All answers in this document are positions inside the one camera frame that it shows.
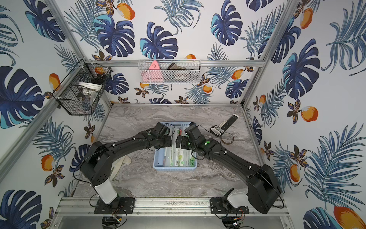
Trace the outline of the plastic wrap roll green label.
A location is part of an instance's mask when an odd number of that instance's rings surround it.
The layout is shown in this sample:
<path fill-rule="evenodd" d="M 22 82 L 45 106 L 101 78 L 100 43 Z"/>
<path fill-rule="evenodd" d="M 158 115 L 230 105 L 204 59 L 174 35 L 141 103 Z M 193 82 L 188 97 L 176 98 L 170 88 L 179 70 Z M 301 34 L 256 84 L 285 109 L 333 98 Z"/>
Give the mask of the plastic wrap roll green label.
<path fill-rule="evenodd" d="M 187 167 L 188 153 L 188 150 L 179 149 L 179 167 Z"/>

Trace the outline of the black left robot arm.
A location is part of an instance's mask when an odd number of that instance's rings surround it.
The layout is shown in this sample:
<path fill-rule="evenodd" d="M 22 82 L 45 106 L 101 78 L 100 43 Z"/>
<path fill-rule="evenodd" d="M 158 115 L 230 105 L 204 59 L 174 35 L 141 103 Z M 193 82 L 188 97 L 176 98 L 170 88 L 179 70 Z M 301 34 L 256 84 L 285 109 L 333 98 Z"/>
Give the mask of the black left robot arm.
<path fill-rule="evenodd" d="M 123 156 L 143 149 L 161 149 L 172 146 L 169 127 L 162 123 L 141 131 L 133 137 L 115 143 L 95 142 L 79 165 L 104 204 L 110 205 L 118 194 L 110 182 L 113 163 Z"/>

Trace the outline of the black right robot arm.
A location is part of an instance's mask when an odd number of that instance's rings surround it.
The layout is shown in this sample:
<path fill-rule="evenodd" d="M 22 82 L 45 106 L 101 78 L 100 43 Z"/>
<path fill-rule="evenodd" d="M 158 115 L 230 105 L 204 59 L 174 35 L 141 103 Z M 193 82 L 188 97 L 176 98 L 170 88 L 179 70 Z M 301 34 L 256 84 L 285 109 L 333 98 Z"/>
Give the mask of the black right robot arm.
<path fill-rule="evenodd" d="M 251 163 L 227 150 L 217 140 L 206 139 L 195 123 L 191 123 L 185 133 L 175 141 L 178 148 L 196 152 L 236 174 L 248 186 L 247 198 L 251 206 L 262 214 L 268 213 L 282 193 L 270 166 Z"/>

